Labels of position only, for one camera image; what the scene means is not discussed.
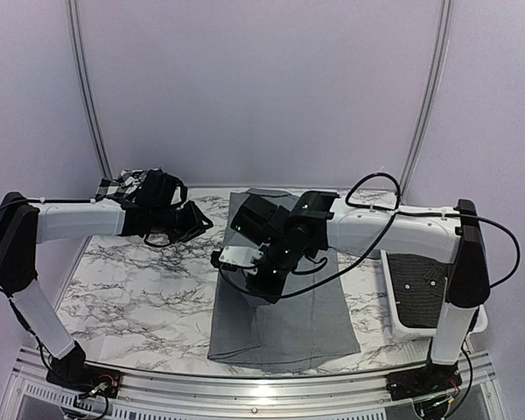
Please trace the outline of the grey long sleeve shirt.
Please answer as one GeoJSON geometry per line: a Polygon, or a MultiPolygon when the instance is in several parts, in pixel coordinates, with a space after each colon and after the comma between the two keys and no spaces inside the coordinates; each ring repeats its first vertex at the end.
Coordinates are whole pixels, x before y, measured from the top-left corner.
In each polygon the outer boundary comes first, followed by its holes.
{"type": "MultiPolygon", "coordinates": [[[[249,189],[229,196],[225,246],[259,246],[236,233],[231,221],[250,194],[292,209],[299,197],[280,190],[249,189]]],[[[357,354],[355,337],[333,249],[304,256],[286,279],[283,298],[265,304],[242,294],[243,264],[218,273],[208,359],[271,373],[306,371],[357,354]]]]}

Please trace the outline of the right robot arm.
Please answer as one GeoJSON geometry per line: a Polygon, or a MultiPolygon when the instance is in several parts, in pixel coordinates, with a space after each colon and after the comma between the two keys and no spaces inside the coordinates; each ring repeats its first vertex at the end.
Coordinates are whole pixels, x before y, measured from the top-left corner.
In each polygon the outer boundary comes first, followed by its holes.
{"type": "Polygon", "coordinates": [[[267,300],[283,298],[285,279],[302,257],[328,249],[358,257],[381,249],[448,265],[429,362],[416,372],[416,385],[425,392],[449,379],[473,314],[490,295],[483,235],[470,200],[455,207],[380,209],[336,192],[308,191],[286,209],[253,194],[240,205],[231,228],[259,246],[247,285],[267,300]]]}

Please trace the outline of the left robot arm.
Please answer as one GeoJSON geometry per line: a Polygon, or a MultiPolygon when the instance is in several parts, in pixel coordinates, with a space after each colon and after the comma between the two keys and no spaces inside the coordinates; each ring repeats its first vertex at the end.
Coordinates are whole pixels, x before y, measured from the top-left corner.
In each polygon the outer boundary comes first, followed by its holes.
{"type": "Polygon", "coordinates": [[[10,192],[0,204],[0,292],[18,322],[48,352],[49,369],[74,389],[86,389],[93,370],[39,283],[39,248],[91,236],[143,239],[163,235],[189,242],[213,223],[186,200],[165,206],[128,199],[30,199],[10,192]]]}

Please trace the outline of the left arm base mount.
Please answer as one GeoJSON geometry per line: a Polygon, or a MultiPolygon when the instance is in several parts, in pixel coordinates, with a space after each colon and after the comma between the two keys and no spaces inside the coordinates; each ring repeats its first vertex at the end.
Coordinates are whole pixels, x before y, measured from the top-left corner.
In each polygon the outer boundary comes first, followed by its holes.
{"type": "Polygon", "coordinates": [[[79,392],[82,398],[117,397],[122,373],[119,370],[89,365],[84,360],[52,359],[46,380],[52,384],[79,392]]]}

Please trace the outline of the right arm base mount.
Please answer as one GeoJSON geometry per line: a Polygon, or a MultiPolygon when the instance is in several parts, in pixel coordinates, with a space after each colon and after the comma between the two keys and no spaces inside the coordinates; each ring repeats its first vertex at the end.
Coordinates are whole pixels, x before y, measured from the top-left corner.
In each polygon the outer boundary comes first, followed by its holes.
{"type": "Polygon", "coordinates": [[[428,363],[423,367],[387,375],[386,390],[393,401],[436,394],[462,384],[458,364],[428,363]]]}

